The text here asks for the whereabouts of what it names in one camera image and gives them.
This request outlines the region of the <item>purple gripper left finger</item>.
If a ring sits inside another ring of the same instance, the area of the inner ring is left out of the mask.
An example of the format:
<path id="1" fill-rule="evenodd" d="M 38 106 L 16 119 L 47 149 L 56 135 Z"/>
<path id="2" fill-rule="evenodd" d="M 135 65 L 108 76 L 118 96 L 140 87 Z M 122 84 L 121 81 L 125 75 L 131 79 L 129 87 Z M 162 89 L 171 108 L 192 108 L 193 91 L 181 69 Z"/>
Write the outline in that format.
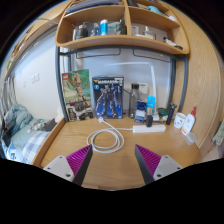
<path id="1" fill-rule="evenodd" d="M 67 162 L 73 171 L 73 182 L 81 186 L 85 178 L 89 163 L 93 155 L 92 146 L 88 145 L 66 157 Z"/>

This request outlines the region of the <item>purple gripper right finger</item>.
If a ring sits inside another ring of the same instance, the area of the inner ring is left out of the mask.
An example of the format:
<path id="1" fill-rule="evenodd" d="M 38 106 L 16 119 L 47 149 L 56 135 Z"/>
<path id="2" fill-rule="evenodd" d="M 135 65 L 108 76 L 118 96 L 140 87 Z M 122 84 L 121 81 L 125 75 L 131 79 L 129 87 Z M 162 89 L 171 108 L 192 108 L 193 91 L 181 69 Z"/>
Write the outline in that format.
<path id="1" fill-rule="evenodd" d="M 151 150 L 135 145 L 135 157 L 141 170 L 141 174 L 146 185 L 154 181 L 153 175 L 158 167 L 161 157 Z"/>

